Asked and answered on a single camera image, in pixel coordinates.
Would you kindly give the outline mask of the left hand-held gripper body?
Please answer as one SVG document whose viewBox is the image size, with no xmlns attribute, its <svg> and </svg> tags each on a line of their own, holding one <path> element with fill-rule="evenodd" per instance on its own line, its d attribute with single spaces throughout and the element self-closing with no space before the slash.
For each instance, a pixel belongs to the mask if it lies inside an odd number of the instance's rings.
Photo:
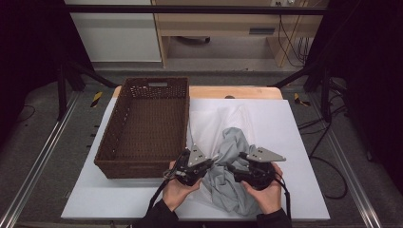
<svg viewBox="0 0 403 228">
<path fill-rule="evenodd" d="M 201 167 L 210 165 L 202 151 L 193 144 L 190 148 L 185 148 L 181 155 L 175 160 L 172 168 L 166 170 L 163 175 L 166 179 L 177 179 L 181 184 L 192 186 L 197 180 L 202 179 Z"/>
</svg>

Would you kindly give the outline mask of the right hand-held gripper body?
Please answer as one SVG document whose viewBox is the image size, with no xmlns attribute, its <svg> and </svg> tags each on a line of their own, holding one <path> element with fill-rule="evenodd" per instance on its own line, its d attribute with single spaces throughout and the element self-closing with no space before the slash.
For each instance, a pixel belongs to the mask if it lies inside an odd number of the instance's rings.
<svg viewBox="0 0 403 228">
<path fill-rule="evenodd" d="M 273 162 L 285 162 L 286 158 L 263 147 L 253 149 L 249 154 L 247 169 L 235 177 L 236 182 L 246 181 L 256 190 L 263 190 L 276 179 Z"/>
</svg>

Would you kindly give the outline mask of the grey garment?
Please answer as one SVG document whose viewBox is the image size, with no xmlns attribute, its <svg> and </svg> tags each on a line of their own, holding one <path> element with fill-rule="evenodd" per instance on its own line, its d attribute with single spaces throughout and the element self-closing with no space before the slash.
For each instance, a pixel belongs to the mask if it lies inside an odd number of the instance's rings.
<svg viewBox="0 0 403 228">
<path fill-rule="evenodd" d="M 241 183 L 235 181 L 234 175 L 227 170 L 227 165 L 246 171 L 248 162 L 240 158 L 239 154 L 249 153 L 256 147 L 250 145 L 242 130 L 236 127 L 224 129 L 222 136 L 218 158 L 202 179 L 202 183 L 211 193 L 212 202 L 216 206 L 241 216 L 252 216 L 259 210 L 259 205 Z"/>
</svg>

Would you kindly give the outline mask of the person's right hand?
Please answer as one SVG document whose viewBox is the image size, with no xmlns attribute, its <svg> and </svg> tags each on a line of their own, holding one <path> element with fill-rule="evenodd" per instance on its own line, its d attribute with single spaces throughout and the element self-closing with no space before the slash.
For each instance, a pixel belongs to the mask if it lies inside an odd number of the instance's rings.
<svg viewBox="0 0 403 228">
<path fill-rule="evenodd" d="M 265 215 L 275 213 L 282 208 L 281 185 L 279 184 L 282 178 L 282 171 L 274 162 L 273 166 L 276 171 L 277 179 L 273 180 L 265 189 L 256 190 L 246 181 L 241 182 L 246 192 L 255 199 L 259 205 L 260 211 Z"/>
</svg>

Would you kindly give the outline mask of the person's left hand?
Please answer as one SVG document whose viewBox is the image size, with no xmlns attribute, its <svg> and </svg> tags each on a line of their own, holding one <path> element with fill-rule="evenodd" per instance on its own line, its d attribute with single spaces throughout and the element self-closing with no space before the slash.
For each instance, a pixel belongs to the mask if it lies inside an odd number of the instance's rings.
<svg viewBox="0 0 403 228">
<path fill-rule="evenodd" d="M 189 194 L 200 189 L 202 180 L 197 180 L 192 186 L 183 185 L 178 180 L 173 179 L 168 182 L 163 189 L 163 201 L 168 209 L 175 211 L 187 198 Z"/>
</svg>

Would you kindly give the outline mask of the brown wicker basket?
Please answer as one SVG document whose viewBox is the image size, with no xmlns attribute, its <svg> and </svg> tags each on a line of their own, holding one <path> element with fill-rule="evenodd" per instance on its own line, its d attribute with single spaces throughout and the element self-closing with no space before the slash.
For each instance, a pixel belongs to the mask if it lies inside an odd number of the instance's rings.
<svg viewBox="0 0 403 228">
<path fill-rule="evenodd" d="M 189 106 L 184 77 L 126 79 L 94 163 L 109 179 L 160 177 L 185 149 Z"/>
</svg>

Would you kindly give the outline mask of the wooden table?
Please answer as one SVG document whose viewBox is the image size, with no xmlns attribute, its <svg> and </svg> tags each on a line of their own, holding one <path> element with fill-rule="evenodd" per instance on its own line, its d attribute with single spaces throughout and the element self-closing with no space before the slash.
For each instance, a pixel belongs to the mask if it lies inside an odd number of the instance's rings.
<svg viewBox="0 0 403 228">
<path fill-rule="evenodd" d="M 190 98 L 196 99 L 269 99 L 282 100 L 282 94 L 276 87 L 268 86 L 234 86 L 234 85 L 191 85 L 188 89 L 179 89 L 178 92 L 166 91 L 161 85 L 135 86 L 125 89 L 118 86 L 112 97 L 117 99 L 127 95 L 128 97 L 144 98 L 150 95 L 152 98 Z"/>
</svg>

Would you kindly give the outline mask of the yellow and black tape strip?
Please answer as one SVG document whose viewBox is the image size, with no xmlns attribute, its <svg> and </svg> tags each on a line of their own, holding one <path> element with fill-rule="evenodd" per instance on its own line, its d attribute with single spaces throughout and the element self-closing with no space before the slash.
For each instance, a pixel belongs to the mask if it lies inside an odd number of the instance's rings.
<svg viewBox="0 0 403 228">
<path fill-rule="evenodd" d="M 294 101 L 295 101 L 295 104 L 298 104 L 298 105 L 311 106 L 310 102 L 302 101 L 299 98 L 299 95 L 297 93 L 294 93 Z"/>
<path fill-rule="evenodd" d="M 90 107 L 96 107 L 97 104 L 99 103 L 99 101 L 100 101 L 102 95 L 103 95 L 103 92 L 102 92 L 102 91 L 96 92 L 96 94 L 94 95 L 94 98 L 93 98 L 93 100 L 92 100 L 92 102 L 91 102 Z"/>
</svg>

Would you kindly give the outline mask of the black metal stand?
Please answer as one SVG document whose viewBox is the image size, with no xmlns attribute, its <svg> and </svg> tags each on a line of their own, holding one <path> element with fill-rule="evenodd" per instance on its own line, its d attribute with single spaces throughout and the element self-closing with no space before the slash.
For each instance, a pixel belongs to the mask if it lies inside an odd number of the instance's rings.
<svg viewBox="0 0 403 228">
<path fill-rule="evenodd" d="M 320 114 L 324 121 L 329 123 L 332 120 L 329 102 L 331 77 L 329 70 L 323 61 L 314 61 L 310 65 L 293 73 L 291 76 L 270 85 L 270 87 L 282 88 L 305 75 L 308 75 L 308 79 L 303 86 L 305 91 L 312 92 L 318 85 L 321 85 Z"/>
<path fill-rule="evenodd" d="M 91 79 L 109 88 L 116 88 L 118 85 L 97 74 L 94 70 L 72 61 L 60 64 L 57 69 L 59 114 L 57 120 L 60 121 L 67 114 L 67 93 L 66 82 L 69 82 L 74 91 L 83 91 L 86 87 L 81 75 L 84 74 Z"/>
</svg>

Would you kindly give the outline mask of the light wooden desk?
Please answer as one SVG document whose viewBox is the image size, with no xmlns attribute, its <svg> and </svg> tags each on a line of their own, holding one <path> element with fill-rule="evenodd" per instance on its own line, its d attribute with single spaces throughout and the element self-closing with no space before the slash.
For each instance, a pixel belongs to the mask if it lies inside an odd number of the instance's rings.
<svg viewBox="0 0 403 228">
<path fill-rule="evenodd" d="M 325 8 L 329 0 L 151 0 L 154 6 L 242 6 Z M 316 36 L 320 15 L 170 14 L 155 15 L 162 37 L 260 36 L 269 42 L 278 67 L 291 56 L 299 37 Z"/>
</svg>

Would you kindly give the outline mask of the black horizontal metal bar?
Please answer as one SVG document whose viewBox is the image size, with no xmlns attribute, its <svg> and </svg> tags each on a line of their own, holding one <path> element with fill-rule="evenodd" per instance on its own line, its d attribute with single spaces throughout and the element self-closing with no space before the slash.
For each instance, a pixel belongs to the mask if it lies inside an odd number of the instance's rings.
<svg viewBox="0 0 403 228">
<path fill-rule="evenodd" d="M 82 13 L 196 13 L 325 15 L 327 8 L 242 7 L 242 6 L 147 6 L 147 5 L 66 5 L 68 12 Z"/>
</svg>

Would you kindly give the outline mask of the black curtain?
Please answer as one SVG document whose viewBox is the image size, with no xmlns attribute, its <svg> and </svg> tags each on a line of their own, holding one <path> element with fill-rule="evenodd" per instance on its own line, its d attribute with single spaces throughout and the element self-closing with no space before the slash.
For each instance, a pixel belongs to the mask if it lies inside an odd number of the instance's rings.
<svg viewBox="0 0 403 228">
<path fill-rule="evenodd" d="M 312 63 L 335 33 L 326 67 L 346 82 L 353 123 L 403 194 L 403 0 L 329 0 Z"/>
<path fill-rule="evenodd" d="M 0 145 L 10 135 L 28 94 L 57 80 L 60 65 L 53 50 L 92 68 L 70 14 L 49 9 L 65 3 L 0 0 Z"/>
</svg>

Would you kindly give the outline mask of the white cabinet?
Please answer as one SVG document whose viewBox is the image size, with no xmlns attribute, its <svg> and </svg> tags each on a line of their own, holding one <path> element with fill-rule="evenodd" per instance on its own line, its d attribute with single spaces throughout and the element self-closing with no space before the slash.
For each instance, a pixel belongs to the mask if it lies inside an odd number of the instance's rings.
<svg viewBox="0 0 403 228">
<path fill-rule="evenodd" d="M 71 13 L 91 62 L 160 62 L 152 13 Z"/>
</svg>

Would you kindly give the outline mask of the aluminium floor rail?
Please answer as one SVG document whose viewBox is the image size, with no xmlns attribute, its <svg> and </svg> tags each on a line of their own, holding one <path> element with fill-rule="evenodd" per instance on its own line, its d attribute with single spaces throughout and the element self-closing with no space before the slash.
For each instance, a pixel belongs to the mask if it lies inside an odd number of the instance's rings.
<svg viewBox="0 0 403 228">
<path fill-rule="evenodd" d="M 348 194 L 352 197 L 358 214 L 361 216 L 367 228 L 382 228 L 381 221 L 372 206 L 368 195 L 366 194 L 358 176 L 356 175 L 353 166 L 348 161 L 346 154 L 341 146 L 339 139 L 336 136 L 333 127 L 336 125 L 334 122 L 335 111 L 337 108 L 343 109 L 344 103 L 339 95 L 331 95 L 327 105 L 330 106 L 331 117 L 333 118 L 332 124 L 329 126 L 325 138 L 331 148 L 331 152 L 336 160 L 336 166 L 344 177 L 348 186 Z"/>
<path fill-rule="evenodd" d="M 29 170 L 29 173 L 24 179 L 24 182 L 15 195 L 11 205 L 9 206 L 5 214 L 0 218 L 0 228 L 13 228 L 13 226 L 16 224 L 27 201 L 29 200 L 29 197 L 37 181 L 40 179 L 40 176 L 42 175 L 42 172 L 48 163 L 48 159 L 52 155 L 56 144 L 59 142 L 59 139 L 61 138 L 61 135 L 64 132 L 70 116 L 73 113 L 80 97 L 81 92 L 71 93 L 71 97 L 67 103 L 66 113 L 59 121 L 56 122 L 46 140 L 46 143 L 37 156 L 35 163 Z"/>
</svg>

